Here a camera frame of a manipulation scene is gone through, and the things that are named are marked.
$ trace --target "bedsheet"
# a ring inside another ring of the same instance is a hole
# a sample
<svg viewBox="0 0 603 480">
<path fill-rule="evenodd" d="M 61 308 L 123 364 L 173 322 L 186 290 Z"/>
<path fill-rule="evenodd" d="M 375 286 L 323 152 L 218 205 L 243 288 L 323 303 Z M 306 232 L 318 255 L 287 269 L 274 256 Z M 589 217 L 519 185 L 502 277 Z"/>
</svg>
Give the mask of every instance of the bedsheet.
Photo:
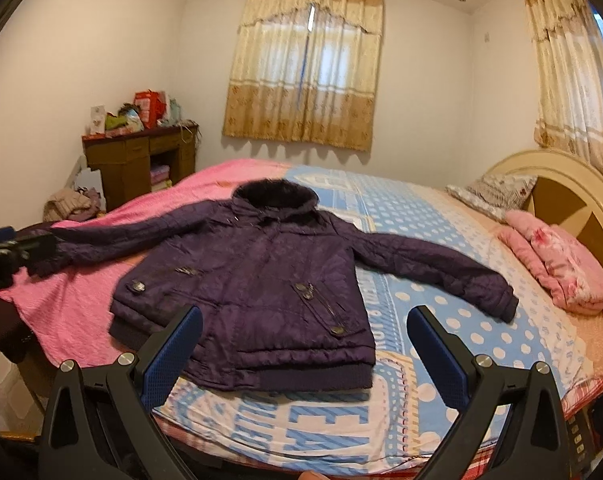
<svg viewBox="0 0 603 480">
<path fill-rule="evenodd" d="M 193 202 L 226 200 L 240 184 L 281 178 L 289 168 L 289 164 L 267 160 L 229 160 L 198 171 L 174 187 L 131 200 L 82 226 L 130 224 Z M 63 221 L 54 226 L 79 225 Z M 140 257 L 134 257 L 93 267 L 69 267 L 44 280 L 30 278 L 21 269 L 14 285 L 0 290 L 0 298 L 15 304 L 21 319 L 37 335 L 46 357 L 54 365 L 69 358 L 82 368 L 111 364 L 125 351 L 108 334 L 113 319 L 110 313 L 113 291 L 121 277 L 139 261 Z"/>
<path fill-rule="evenodd" d="M 377 343 L 371 390 L 233 394 L 179 380 L 166 404 L 156 410 L 163 428 L 181 428 L 191 440 L 205 443 L 206 452 L 224 458 L 330 476 L 386 474 L 423 463 L 457 413 L 441 401 L 406 335 L 408 311 L 419 304 L 427 304 L 475 354 L 486 353 L 515 367 L 547 362 L 562 397 L 593 377 L 585 343 L 566 314 L 521 275 L 501 243 L 439 192 L 307 166 L 291 168 L 286 177 L 312 187 L 320 207 L 364 231 L 430 240 L 498 270 L 520 298 L 516 318 L 505 324 L 433 286 L 357 269 Z M 495 412 L 486 449 L 495 443 L 505 414 L 504 407 Z"/>
</svg>

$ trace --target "floral pillowcase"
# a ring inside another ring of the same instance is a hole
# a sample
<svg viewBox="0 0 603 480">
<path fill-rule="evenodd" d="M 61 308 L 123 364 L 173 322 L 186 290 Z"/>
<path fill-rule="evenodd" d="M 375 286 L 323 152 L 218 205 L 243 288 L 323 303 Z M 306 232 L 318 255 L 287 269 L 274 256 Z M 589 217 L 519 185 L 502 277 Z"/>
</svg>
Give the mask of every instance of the floral pillowcase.
<svg viewBox="0 0 603 480">
<path fill-rule="evenodd" d="M 533 175 L 487 174 L 465 189 L 446 186 L 446 191 L 468 207 L 503 224 L 506 211 L 521 209 L 535 184 L 537 177 Z"/>
</svg>

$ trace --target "jacket pocket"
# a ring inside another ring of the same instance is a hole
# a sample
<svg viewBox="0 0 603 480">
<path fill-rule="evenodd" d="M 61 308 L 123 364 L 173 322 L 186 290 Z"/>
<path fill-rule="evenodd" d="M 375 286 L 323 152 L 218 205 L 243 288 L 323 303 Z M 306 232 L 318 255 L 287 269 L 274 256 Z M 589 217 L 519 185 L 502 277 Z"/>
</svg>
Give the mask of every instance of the jacket pocket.
<svg viewBox="0 0 603 480">
<path fill-rule="evenodd" d="M 295 292 L 315 318 L 333 336 L 341 338 L 360 332 L 363 323 L 347 313 L 324 283 L 294 283 Z"/>
<path fill-rule="evenodd" d="M 179 288 L 185 285 L 189 278 L 197 279 L 203 274 L 203 271 L 193 267 L 167 267 L 129 279 L 126 288 L 135 296 L 146 296 L 157 290 Z"/>
</svg>

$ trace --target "curtain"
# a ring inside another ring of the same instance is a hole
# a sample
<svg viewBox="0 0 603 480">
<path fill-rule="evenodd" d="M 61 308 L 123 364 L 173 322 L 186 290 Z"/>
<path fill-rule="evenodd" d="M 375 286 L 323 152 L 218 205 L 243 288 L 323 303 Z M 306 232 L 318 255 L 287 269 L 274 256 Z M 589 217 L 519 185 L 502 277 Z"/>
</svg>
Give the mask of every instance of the curtain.
<svg viewBox="0 0 603 480">
<path fill-rule="evenodd" d="M 603 36 L 587 0 L 525 0 L 541 83 L 534 138 L 603 174 Z"/>
<path fill-rule="evenodd" d="M 248 0 L 224 135 L 368 152 L 383 0 Z"/>
</svg>

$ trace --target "wooden headboard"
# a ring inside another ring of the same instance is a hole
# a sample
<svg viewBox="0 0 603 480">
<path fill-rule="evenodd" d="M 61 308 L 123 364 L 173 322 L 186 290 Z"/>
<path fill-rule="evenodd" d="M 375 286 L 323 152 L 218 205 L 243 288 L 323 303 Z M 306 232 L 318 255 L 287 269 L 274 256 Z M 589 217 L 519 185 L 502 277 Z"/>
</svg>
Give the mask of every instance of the wooden headboard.
<svg viewBox="0 0 603 480">
<path fill-rule="evenodd" d="M 488 173 L 539 176 L 525 207 L 547 224 L 561 225 L 603 267 L 603 176 L 595 168 L 568 153 L 540 149 L 509 156 Z"/>
</svg>

